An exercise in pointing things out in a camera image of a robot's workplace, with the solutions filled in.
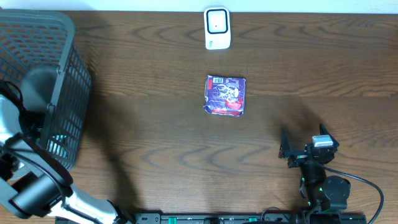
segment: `white device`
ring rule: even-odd
[[[229,11],[224,7],[205,10],[205,42],[208,50],[227,49],[231,45]]]

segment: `wooden table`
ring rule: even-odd
[[[131,212],[297,208],[280,130],[302,149],[322,122],[341,144],[328,166],[379,185],[376,223],[397,222],[397,16],[232,13],[231,47],[209,51],[202,13],[66,13],[94,79],[72,171],[81,189]],[[205,113],[208,74],[246,78],[242,117]],[[379,195],[350,181],[348,211],[370,220]],[[2,208],[11,222],[53,220]]]

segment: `candy wrapper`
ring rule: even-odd
[[[241,116],[244,111],[246,79],[207,76],[205,111],[211,114]]]

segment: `black cable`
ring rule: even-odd
[[[48,170],[46,170],[44,167],[42,167],[40,164],[36,163],[35,161],[33,161],[33,160],[31,160],[31,159],[29,159],[29,158],[27,158],[25,156],[22,156],[22,155],[20,155],[18,153],[15,153],[15,152],[35,153],[34,151],[25,150],[25,149],[8,149],[6,147],[0,147],[0,150],[5,151],[6,153],[18,158],[19,160],[27,161],[28,163],[32,164],[34,167],[36,167],[39,170],[41,170],[44,174],[46,174],[52,180],[52,182],[55,184],[56,188],[60,192],[61,198],[62,198],[61,207],[65,208],[66,196],[63,193],[63,190],[61,189],[61,184],[57,181],[57,179]]]
[[[266,215],[266,213],[267,213],[269,210],[271,210],[271,209],[276,209],[276,210],[280,211],[280,209],[279,209],[278,207],[269,207],[269,208],[265,209],[265,210],[263,211],[263,213],[261,214],[261,220],[262,220],[262,221],[265,221],[265,220],[264,220],[264,219],[265,219],[264,215]],[[289,219],[287,218],[287,216],[286,216],[285,214],[282,213],[282,215],[286,218],[287,221],[289,221]]]
[[[21,101],[21,102],[23,102],[24,101],[24,99],[23,99],[23,97],[22,97],[22,92],[21,92],[21,89],[20,88],[18,88],[18,86],[17,85],[15,85],[15,84],[13,84],[12,82],[10,82],[10,81],[5,81],[4,82],[5,84],[8,84],[8,85],[11,85],[12,87],[14,87],[18,92],[19,92],[19,100]]]
[[[334,172],[334,173],[339,174],[339,175],[344,175],[344,176],[346,176],[346,177],[350,177],[350,178],[352,178],[352,179],[359,180],[359,181],[361,181],[361,182],[364,182],[365,184],[369,184],[370,186],[374,187],[374,188],[379,192],[379,194],[380,194],[380,204],[379,204],[379,208],[377,209],[377,211],[376,211],[376,213],[374,214],[374,216],[372,217],[372,219],[368,222],[368,224],[372,224],[372,223],[376,220],[377,216],[379,216],[379,214],[380,214],[380,212],[381,212],[381,210],[382,210],[382,208],[383,208],[383,204],[384,204],[384,194],[383,194],[383,191],[380,189],[380,187],[377,186],[376,184],[374,184],[374,183],[372,183],[372,182],[366,180],[366,179],[363,179],[363,178],[357,177],[357,176],[355,176],[355,175],[347,174],[347,173],[344,173],[344,172],[341,172],[341,171],[338,171],[338,170],[334,170],[334,169],[325,167],[324,165],[320,164],[320,163],[317,162],[316,160],[313,160],[313,161],[315,162],[315,164],[316,164],[318,167],[321,167],[321,168],[323,168],[323,169],[325,169],[325,170],[327,170],[327,171]]]

